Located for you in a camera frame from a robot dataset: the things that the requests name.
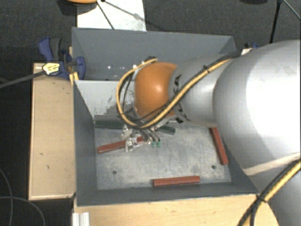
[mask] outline blue clamp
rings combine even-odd
[[[72,67],[72,71],[77,72],[79,79],[82,80],[86,71],[84,58],[80,56],[72,61],[72,57],[67,51],[60,50],[60,43],[61,38],[43,38],[39,42],[39,51],[45,57],[47,63],[55,61],[60,64],[60,73],[56,76],[68,80],[70,74],[68,67]]]

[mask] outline wooden block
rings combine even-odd
[[[153,179],[152,181],[154,187],[192,184],[192,183],[199,183],[199,182],[200,182],[199,176],[179,177],[179,178],[158,178],[158,179]]]
[[[84,207],[74,202],[74,212],[89,212],[91,226],[236,226],[255,199],[249,194]],[[269,204],[259,208],[256,226],[278,226]]]
[[[225,147],[224,147],[224,144],[222,143],[222,138],[221,138],[221,135],[220,135],[218,129],[216,127],[210,128],[210,133],[212,135],[221,165],[227,165],[229,163],[229,161],[228,161]]]

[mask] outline gray bin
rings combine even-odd
[[[194,57],[230,53],[236,50],[232,37],[73,28],[72,48],[73,56],[83,56],[87,64],[85,80],[74,84],[79,206],[257,192],[227,148],[229,165],[220,165],[209,130],[201,126],[171,124],[176,133],[174,136],[161,133],[161,148],[145,145],[129,153],[122,149],[105,154],[96,152],[99,145],[121,140],[121,130],[96,128],[95,118],[116,120],[115,88],[124,71],[147,56],[181,66],[181,62]],[[131,90],[127,106],[133,102]],[[199,175],[201,182],[151,186],[154,178],[192,175]]]

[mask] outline black cable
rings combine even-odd
[[[1,199],[9,199],[9,198],[11,198],[11,197],[0,197],[0,200]],[[15,199],[15,200],[26,202],[26,203],[30,204],[31,206],[33,206],[39,212],[39,214],[41,215],[41,218],[43,220],[43,226],[46,226],[45,217],[44,217],[41,209],[39,209],[37,205],[35,205],[33,202],[31,202],[29,200],[26,200],[26,199],[23,199],[23,198],[18,198],[18,197],[12,197],[12,198]]]
[[[255,214],[258,210],[259,205],[262,202],[262,199],[265,198],[265,196],[269,193],[269,191],[275,186],[275,184],[286,174],[288,171],[290,171],[296,164],[299,163],[299,160],[292,162],[289,164],[285,169],[283,169],[270,183],[269,185],[263,190],[263,192],[257,196],[257,199],[251,204],[251,206],[247,209],[247,211],[244,213],[244,215],[241,217],[238,226],[243,226],[246,219],[250,216],[251,213],[253,213],[253,223],[255,219]]]
[[[23,81],[31,80],[31,79],[37,78],[37,77],[39,77],[39,76],[42,76],[42,75],[45,75],[45,72],[44,72],[44,71],[37,72],[37,73],[31,74],[31,75],[27,75],[27,76],[22,77],[22,78],[20,78],[20,79],[16,79],[16,80],[14,80],[14,81],[9,81],[9,82],[6,82],[6,83],[1,84],[1,85],[0,85],[0,89],[1,89],[1,88],[4,88],[4,87],[6,87],[6,86],[10,86],[10,85],[14,85],[14,84],[23,82]]]
[[[3,176],[6,185],[8,186],[8,191],[9,191],[9,197],[10,198],[10,216],[9,216],[9,224],[8,226],[11,226],[11,222],[13,220],[13,213],[14,213],[14,202],[13,202],[13,193],[11,191],[11,187],[8,181],[8,178],[5,176],[4,172],[2,171],[2,169],[0,168],[0,173]]]
[[[212,66],[214,66],[214,65],[216,65],[217,63],[219,63],[219,62],[222,62],[222,61],[224,61],[224,60],[226,60],[226,59],[230,59],[230,58],[236,58],[236,57],[238,57],[238,56],[240,56],[241,55],[241,52],[240,51],[236,51],[236,52],[233,52],[233,53],[230,53],[230,54],[227,54],[227,55],[224,55],[224,56],[222,56],[222,57],[220,57],[219,59],[217,59],[216,61],[214,61],[213,63],[211,63],[211,64],[209,64],[208,66],[205,66],[205,67],[203,67],[203,69],[201,70],[201,71],[199,71],[198,73],[196,73],[193,77],[191,77],[183,86],[181,86],[181,88],[179,89],[179,91],[176,93],[176,94],[174,94],[174,96],[166,103],[166,104],[164,104],[162,107],[161,107],[161,110],[163,111],[166,107],[168,107],[168,105],[173,101],[173,99],[183,90],[183,88],[191,81],[191,80],[193,80],[195,77],[197,77],[197,76],[199,76],[201,73],[203,73],[204,71],[206,71],[206,70],[208,70],[208,69],[210,69]],[[152,117],[151,119],[149,119],[148,121],[146,121],[145,123],[143,123],[143,124],[139,124],[136,128],[139,128],[139,127],[141,127],[141,126],[144,126],[144,125],[146,125],[146,124],[148,124],[150,121],[152,121],[153,119],[155,119],[156,118],[156,116],[154,116],[154,117]]]
[[[208,69],[210,69],[212,66],[214,66],[214,65],[216,65],[217,63],[219,63],[219,62],[222,62],[222,61],[224,61],[224,60],[226,60],[226,59],[230,59],[230,58],[236,58],[236,57],[238,57],[238,56],[240,56],[241,55],[241,52],[240,51],[236,51],[236,52],[233,52],[233,53],[230,53],[230,54],[227,54],[227,55],[224,55],[224,56],[222,56],[222,57],[220,57],[219,59],[217,59],[216,61],[214,61],[213,63],[211,63],[211,64],[209,64],[208,66],[204,66],[203,67],[203,69],[201,70],[201,71],[199,71],[198,73],[196,73],[192,78],[190,78],[183,86],[181,86],[181,88],[179,89],[179,91],[176,93],[176,94],[174,94],[174,96],[168,101],[168,102],[166,102],[164,105],[162,105],[160,108],[157,108],[157,109],[155,109],[154,111],[152,111],[152,112],[150,112],[150,113],[148,113],[147,115],[145,115],[144,117],[142,117],[142,118],[139,118],[139,119],[137,119],[137,120],[135,120],[135,121],[141,121],[142,119],[145,119],[146,117],[148,117],[149,115],[151,115],[151,114],[153,114],[154,112],[156,112],[156,111],[158,111],[158,110],[164,110],[172,101],[173,101],[173,99],[178,95],[178,93],[180,93],[181,92],[181,90],[192,80],[192,79],[194,79],[195,77],[197,77],[197,76],[199,76],[201,73],[203,73],[204,71],[206,71],[206,70],[208,70]],[[121,91],[122,91],[122,88],[123,88],[123,86],[125,85],[125,83],[127,82],[127,79],[130,77],[130,76],[133,76],[133,74],[134,74],[134,72],[132,72],[131,74],[129,74],[125,79],[124,79],[124,81],[123,81],[123,83],[121,84],[121,86],[120,86],[120,89],[119,89],[119,97],[120,97],[120,94],[121,94]],[[141,127],[141,126],[144,126],[144,125],[146,125],[146,124],[148,124],[150,121],[152,121],[153,119],[155,119],[156,118],[156,116],[153,116],[151,119],[149,119],[149,120],[147,120],[146,122],[143,122],[143,123],[137,123],[137,126],[132,126],[132,125],[129,125],[129,124],[127,124],[129,127],[131,127],[131,128],[135,128],[135,129],[139,129],[139,127]],[[154,124],[152,124],[152,125],[150,125],[150,126],[148,126],[148,127],[146,127],[146,128],[144,128],[144,129],[148,129],[148,128],[151,128],[152,126],[154,126],[155,124],[158,124],[161,120],[159,120],[158,122],[156,122],[156,123],[154,123]]]
[[[131,75],[128,79],[128,82],[127,82],[127,87],[126,87],[126,90],[124,92],[124,96],[123,96],[123,102],[122,102],[122,111],[124,111],[124,104],[125,104],[125,101],[126,101],[126,96],[127,96],[127,90],[128,90],[128,87],[130,86],[130,83],[132,81],[132,77],[133,75]]]

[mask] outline cable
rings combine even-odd
[[[2,171],[1,168],[0,168],[0,173],[3,176],[3,178],[4,178],[5,182],[6,182],[6,185],[8,186],[8,191],[9,191],[9,197],[8,198],[10,198],[10,216],[9,216],[9,224],[8,224],[8,226],[11,226],[11,222],[13,220],[13,213],[14,213],[13,193],[11,191],[11,187],[10,187],[8,178],[5,176],[5,174],[4,174],[4,172]]]
[[[300,15],[296,12],[296,10],[286,1],[286,0],[282,0],[289,8],[290,10],[295,13],[295,15],[301,20]]]
[[[124,121],[128,121],[129,123],[128,124],[132,124],[132,125],[136,125],[134,123],[131,123],[131,121],[124,115],[123,111],[122,111],[122,108],[121,108],[121,105],[120,105],[120,93],[121,93],[121,89],[120,87],[124,85],[124,80],[131,74],[133,74],[137,69],[140,69],[146,65],[149,65],[153,62],[156,62],[157,59],[150,59],[150,60],[147,60],[146,62],[144,63],[141,63],[140,65],[138,65],[136,68],[133,68],[131,69],[130,71],[126,72],[120,79],[118,85],[117,85],[117,89],[116,89],[116,101],[117,101],[117,109],[118,109],[118,112],[121,116],[121,118],[124,120]]]
[[[11,197],[0,197],[0,200],[1,199],[9,199],[9,198],[11,198]],[[41,218],[43,220],[43,226],[46,226],[45,217],[44,217],[41,209],[39,209],[37,205],[35,205],[33,202],[31,202],[29,200],[26,200],[26,199],[23,199],[23,198],[18,198],[18,197],[12,197],[12,198],[15,199],[15,200],[26,202],[26,203],[30,204],[31,206],[33,206],[39,212],[39,214],[41,215]]]
[[[29,203],[30,205],[32,205],[38,212],[39,214],[41,215],[42,217],[42,220],[43,220],[43,226],[46,226],[46,222],[45,222],[45,217],[42,213],[42,211],[31,201],[29,200],[26,200],[26,199],[23,199],[23,198],[18,198],[18,197],[13,197],[13,193],[12,193],[12,190],[11,190],[11,186],[9,184],[9,181],[8,181],[8,178],[5,176],[4,172],[2,171],[2,169],[0,168],[0,173],[1,175],[3,176],[7,186],[8,186],[8,190],[9,190],[9,196],[3,196],[3,197],[0,197],[0,200],[1,199],[10,199],[10,216],[9,216],[9,226],[11,226],[11,223],[12,223],[12,220],[13,220],[13,213],[14,213],[14,202],[13,202],[13,199],[15,200],[19,200],[19,201],[24,201],[24,202],[27,202]]]
[[[125,80],[125,78],[127,76],[129,76],[130,74],[134,73],[134,71],[138,68],[141,68],[144,66],[144,64],[139,65],[137,68],[130,70],[129,72],[127,72],[119,81],[119,84],[117,86],[117,109],[118,112],[121,116],[121,118],[130,126],[134,127],[134,128],[138,128],[138,129],[146,129],[149,128],[153,125],[155,125],[157,122],[159,122],[164,116],[166,116],[170,110],[172,110],[172,108],[176,105],[176,103],[179,102],[179,100],[185,95],[185,93],[194,85],[196,84],[198,81],[200,81],[202,78],[204,78],[207,74],[209,74],[210,72],[212,72],[213,70],[217,69],[218,67],[222,66],[224,63],[228,62],[231,58],[233,57],[237,57],[240,55],[240,52],[235,52],[232,53],[231,55],[226,55],[223,56],[222,58],[220,58],[219,60],[215,61],[214,63],[210,64],[209,66],[204,66],[204,69],[201,70],[199,73],[197,73],[196,76],[194,76],[191,80],[189,80],[186,84],[184,84],[184,86],[181,87],[181,89],[179,90],[179,92],[177,94],[175,94],[175,96],[173,97],[172,101],[170,101],[166,106],[164,106],[165,108],[161,111],[161,113],[159,113],[153,120],[143,124],[143,125],[139,125],[137,123],[134,123],[132,121],[130,121],[122,112],[121,107],[120,107],[120,101],[119,101],[119,88],[121,86],[121,84],[123,83],[123,81]]]
[[[295,161],[281,171],[273,181],[257,196],[257,199],[251,204],[248,210],[240,219],[238,226],[242,226],[250,218],[250,225],[254,225],[255,214],[262,205],[262,202],[268,202],[282,187],[287,183],[301,168],[301,160]]]
[[[39,76],[42,76],[42,75],[45,75],[45,72],[44,72],[44,71],[37,72],[37,73],[31,74],[31,75],[27,75],[27,76],[22,77],[22,78],[20,78],[20,79],[16,79],[16,80],[14,80],[14,81],[9,81],[9,82],[6,82],[6,83],[1,84],[1,85],[0,85],[0,89],[1,89],[1,88],[4,88],[4,87],[6,87],[6,86],[10,86],[10,85],[14,85],[14,84],[23,82],[23,81],[31,80],[31,79],[37,78],[37,77],[39,77]]]
[[[126,90],[124,92],[124,96],[123,96],[123,102],[122,102],[122,111],[124,111],[124,104],[125,104],[125,101],[126,101],[126,96],[127,96],[127,90],[128,90],[128,87],[130,86],[130,83],[132,81],[132,75],[129,76],[128,78],[128,82],[127,82],[127,87],[126,87]]]

